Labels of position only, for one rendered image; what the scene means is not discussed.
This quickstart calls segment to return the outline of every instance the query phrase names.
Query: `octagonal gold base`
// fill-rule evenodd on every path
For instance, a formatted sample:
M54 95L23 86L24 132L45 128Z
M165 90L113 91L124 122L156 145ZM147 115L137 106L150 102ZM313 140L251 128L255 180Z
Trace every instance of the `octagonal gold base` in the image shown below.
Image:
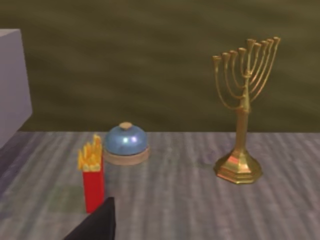
M135 155L115 155L106 150L103 151L103 159L110 164L120 165L120 166L132 166L140 164L146 161L150 155L150 148L147 147L146 150Z
M218 177L234 184L252 184L263 174L260 164L246 150L232 151L220 158L213 170Z

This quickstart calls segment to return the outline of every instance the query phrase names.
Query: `round wooden base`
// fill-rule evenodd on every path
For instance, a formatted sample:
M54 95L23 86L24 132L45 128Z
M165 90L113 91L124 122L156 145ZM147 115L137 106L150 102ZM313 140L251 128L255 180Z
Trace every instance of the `round wooden base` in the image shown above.
M150 155L149 147L147 147L146 150L144 150L141 153L138 153L135 155L129 155L129 156L115 155L106 150L103 151L103 159L105 161L107 161L110 164L120 165L120 166L132 166L132 165L140 164L146 161L149 158L149 155Z

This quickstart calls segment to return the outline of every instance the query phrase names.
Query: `tan knob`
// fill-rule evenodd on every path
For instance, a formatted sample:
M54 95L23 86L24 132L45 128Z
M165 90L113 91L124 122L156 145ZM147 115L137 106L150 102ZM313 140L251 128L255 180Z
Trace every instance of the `tan knob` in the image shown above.
M128 130L129 128L132 127L132 123L125 121L119 124L119 127L122 128L123 130Z

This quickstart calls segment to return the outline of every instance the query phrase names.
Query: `white block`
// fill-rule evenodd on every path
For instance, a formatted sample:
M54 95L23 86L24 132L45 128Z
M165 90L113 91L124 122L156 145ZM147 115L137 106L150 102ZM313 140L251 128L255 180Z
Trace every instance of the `white block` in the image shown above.
M19 29L0 29L0 148L32 114Z

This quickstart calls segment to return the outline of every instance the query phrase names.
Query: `menorah base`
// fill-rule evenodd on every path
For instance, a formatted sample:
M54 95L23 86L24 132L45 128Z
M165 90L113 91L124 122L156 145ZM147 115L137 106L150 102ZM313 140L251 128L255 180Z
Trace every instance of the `menorah base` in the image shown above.
M260 164L246 150L232 151L220 158L213 170L218 177L234 184L252 184L263 174Z

